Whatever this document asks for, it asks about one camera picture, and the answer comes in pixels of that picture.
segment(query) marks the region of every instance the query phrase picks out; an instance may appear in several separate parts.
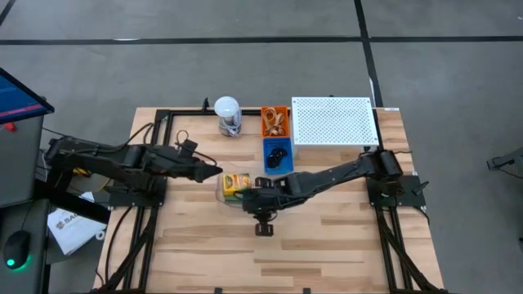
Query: black object in blue bin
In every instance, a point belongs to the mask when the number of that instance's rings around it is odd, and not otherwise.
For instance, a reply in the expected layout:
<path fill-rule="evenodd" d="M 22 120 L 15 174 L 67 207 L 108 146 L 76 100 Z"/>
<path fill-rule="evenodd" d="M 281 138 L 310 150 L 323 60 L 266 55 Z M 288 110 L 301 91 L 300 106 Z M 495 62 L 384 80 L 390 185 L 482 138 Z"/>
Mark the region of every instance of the black object in blue bin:
<path fill-rule="evenodd" d="M 281 163 L 281 159 L 287 156 L 287 150 L 283 148 L 274 148 L 267 158 L 267 166 L 269 168 L 277 168 Z"/>

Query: blue bin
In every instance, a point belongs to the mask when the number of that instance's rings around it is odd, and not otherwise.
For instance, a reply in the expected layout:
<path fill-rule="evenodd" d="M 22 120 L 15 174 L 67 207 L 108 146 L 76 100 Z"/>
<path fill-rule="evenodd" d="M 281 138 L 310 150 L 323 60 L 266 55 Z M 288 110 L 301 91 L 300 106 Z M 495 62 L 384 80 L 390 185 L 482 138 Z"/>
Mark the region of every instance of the blue bin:
<path fill-rule="evenodd" d="M 283 148 L 287 151 L 287 156 L 284 156 L 276 168 L 269 168 L 267 166 L 267 158 L 275 148 Z M 290 138 L 265 138 L 263 139 L 263 167 L 267 175 L 281 175 L 294 170 L 293 162 L 293 147 L 291 146 Z"/>

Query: white bottle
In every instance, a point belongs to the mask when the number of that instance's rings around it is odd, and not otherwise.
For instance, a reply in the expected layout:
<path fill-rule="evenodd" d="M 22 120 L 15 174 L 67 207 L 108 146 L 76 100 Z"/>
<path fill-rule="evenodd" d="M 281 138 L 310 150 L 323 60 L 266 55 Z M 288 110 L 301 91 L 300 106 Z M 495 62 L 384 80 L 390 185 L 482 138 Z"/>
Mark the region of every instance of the white bottle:
<path fill-rule="evenodd" d="M 238 101 L 230 96 L 223 96 L 214 103 L 214 111 L 220 119 L 218 128 L 225 136 L 237 136 L 242 126 L 242 112 Z"/>

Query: monitor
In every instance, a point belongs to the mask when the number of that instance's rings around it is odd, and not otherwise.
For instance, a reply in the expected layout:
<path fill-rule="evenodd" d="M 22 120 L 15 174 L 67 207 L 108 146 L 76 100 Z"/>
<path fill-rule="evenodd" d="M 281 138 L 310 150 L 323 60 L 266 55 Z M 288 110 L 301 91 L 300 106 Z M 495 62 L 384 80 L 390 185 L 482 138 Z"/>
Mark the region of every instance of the monitor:
<path fill-rule="evenodd" d="M 55 112 L 41 96 L 0 68 L 0 123 L 10 123 Z"/>

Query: computer mouse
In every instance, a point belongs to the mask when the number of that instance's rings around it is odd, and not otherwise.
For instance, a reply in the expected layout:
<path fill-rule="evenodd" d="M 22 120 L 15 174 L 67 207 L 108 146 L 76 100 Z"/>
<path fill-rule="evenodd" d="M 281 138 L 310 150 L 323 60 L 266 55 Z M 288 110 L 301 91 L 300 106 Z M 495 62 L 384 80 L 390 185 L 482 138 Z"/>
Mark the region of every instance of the computer mouse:
<path fill-rule="evenodd" d="M 3 248 L 3 259 L 9 269 L 18 269 L 27 261 L 30 237 L 28 232 L 19 230 L 7 239 Z"/>

